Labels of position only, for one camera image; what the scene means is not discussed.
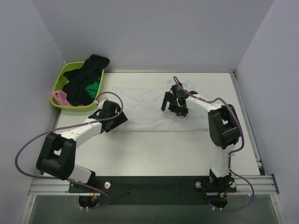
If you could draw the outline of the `white t shirt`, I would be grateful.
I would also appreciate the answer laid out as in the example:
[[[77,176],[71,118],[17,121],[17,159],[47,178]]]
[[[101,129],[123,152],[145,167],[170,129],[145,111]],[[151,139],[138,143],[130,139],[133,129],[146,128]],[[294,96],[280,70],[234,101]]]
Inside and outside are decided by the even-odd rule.
[[[188,132],[208,130],[208,120],[203,115],[188,111],[186,117],[178,117],[166,109],[161,111],[165,92],[174,84],[162,82],[161,87],[114,87],[113,92],[121,97],[124,113],[128,118],[117,131],[130,132]]]

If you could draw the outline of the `lime green plastic basket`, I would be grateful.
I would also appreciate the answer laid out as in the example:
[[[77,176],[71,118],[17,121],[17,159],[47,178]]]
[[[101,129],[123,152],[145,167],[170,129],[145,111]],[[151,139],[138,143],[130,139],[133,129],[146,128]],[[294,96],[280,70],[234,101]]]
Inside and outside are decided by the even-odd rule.
[[[67,63],[60,71],[56,82],[53,87],[53,91],[59,91],[62,90],[63,87],[69,82],[67,78],[63,76],[63,74],[67,71],[79,69],[83,66],[84,62],[71,62]],[[93,102],[92,104],[89,105],[83,105],[83,106],[62,106],[59,103],[56,102],[56,100],[51,96],[50,97],[50,102],[54,107],[57,107],[61,110],[65,111],[73,111],[73,112],[86,112],[86,111],[91,111],[95,109],[98,105],[97,102]]]

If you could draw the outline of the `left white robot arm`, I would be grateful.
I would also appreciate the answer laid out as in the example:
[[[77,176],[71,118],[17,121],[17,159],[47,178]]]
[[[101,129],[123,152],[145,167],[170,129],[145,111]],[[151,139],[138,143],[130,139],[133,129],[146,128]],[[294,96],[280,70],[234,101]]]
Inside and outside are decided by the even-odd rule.
[[[121,106],[105,100],[85,121],[85,125],[63,133],[49,133],[36,162],[36,168],[60,180],[79,182],[83,191],[94,190],[95,172],[75,164],[76,150],[90,138],[109,132],[126,122],[128,118]]]

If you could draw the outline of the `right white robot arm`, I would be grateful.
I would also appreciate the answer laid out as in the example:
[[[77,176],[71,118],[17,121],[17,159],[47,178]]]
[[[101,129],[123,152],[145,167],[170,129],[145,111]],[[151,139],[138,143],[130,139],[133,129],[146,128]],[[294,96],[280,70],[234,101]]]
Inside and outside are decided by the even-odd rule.
[[[210,177],[216,180],[228,179],[231,176],[229,153],[241,137],[234,107],[209,103],[197,92],[187,92],[181,85],[175,84],[164,94],[161,110],[164,112],[166,109],[180,118],[184,118],[190,110],[195,111],[208,120],[209,135],[216,145]]]

